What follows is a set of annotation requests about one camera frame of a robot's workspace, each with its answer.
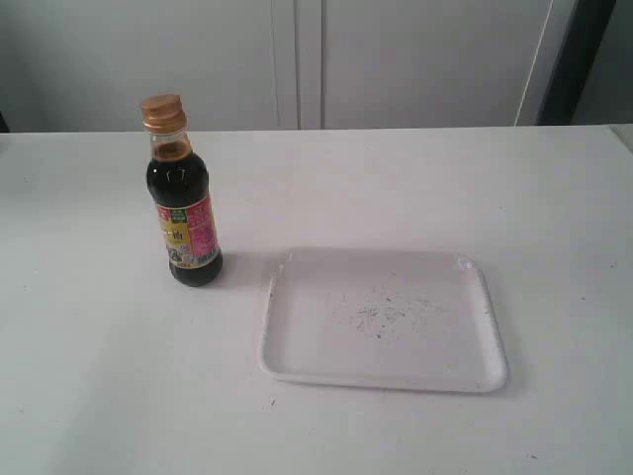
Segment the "dark soy sauce bottle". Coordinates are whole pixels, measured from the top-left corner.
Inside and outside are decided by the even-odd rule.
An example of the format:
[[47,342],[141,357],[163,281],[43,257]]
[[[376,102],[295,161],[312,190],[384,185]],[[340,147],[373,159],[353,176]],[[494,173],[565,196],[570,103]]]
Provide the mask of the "dark soy sauce bottle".
[[149,97],[142,101],[141,111],[150,142],[146,187],[157,211],[170,272],[187,286],[207,285],[224,264],[208,169],[191,146],[178,95]]

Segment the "white plastic tray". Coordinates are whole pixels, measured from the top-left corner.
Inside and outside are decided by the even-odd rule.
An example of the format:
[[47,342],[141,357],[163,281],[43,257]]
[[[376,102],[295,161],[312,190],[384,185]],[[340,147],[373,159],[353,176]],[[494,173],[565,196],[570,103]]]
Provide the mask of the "white plastic tray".
[[279,381],[415,392],[489,394],[508,375],[485,275],[455,252],[287,250],[258,359]]

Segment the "white background cabinet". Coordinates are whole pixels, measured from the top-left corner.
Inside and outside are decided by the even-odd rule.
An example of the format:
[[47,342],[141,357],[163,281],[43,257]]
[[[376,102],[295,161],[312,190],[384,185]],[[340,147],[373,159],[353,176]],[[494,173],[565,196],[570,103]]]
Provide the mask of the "white background cabinet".
[[571,1],[5,1],[14,132],[121,132],[182,97],[195,131],[533,125]]

